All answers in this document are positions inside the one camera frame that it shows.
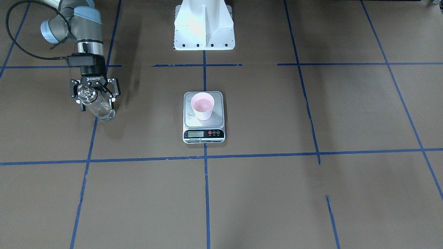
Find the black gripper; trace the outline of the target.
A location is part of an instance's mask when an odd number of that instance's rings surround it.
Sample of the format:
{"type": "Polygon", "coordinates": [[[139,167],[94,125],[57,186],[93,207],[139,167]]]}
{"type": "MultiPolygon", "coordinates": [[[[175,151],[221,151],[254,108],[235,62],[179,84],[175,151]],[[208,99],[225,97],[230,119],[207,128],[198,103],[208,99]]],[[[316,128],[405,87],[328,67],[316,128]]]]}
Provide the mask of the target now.
{"type": "Polygon", "coordinates": [[[111,109],[120,96],[120,84],[117,78],[107,79],[106,62],[103,56],[96,55],[97,65],[80,67],[81,81],[71,79],[71,98],[75,98],[82,112],[87,110],[84,101],[87,99],[86,87],[92,87],[106,96],[111,109]]]}

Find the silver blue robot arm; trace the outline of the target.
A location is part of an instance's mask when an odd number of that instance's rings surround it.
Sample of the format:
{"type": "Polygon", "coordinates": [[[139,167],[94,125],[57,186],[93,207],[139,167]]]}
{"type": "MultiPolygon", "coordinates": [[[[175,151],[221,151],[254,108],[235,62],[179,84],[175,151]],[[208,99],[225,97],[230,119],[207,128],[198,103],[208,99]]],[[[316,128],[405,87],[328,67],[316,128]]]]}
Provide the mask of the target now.
{"type": "Polygon", "coordinates": [[[42,3],[57,11],[56,17],[41,24],[43,38],[54,46],[76,43],[77,52],[66,57],[68,67],[77,67],[81,71],[81,79],[70,82],[71,98],[76,98],[81,110],[85,111],[79,90],[94,89],[114,109],[120,87],[116,78],[107,77],[101,14],[94,1],[43,0],[42,3]]]}

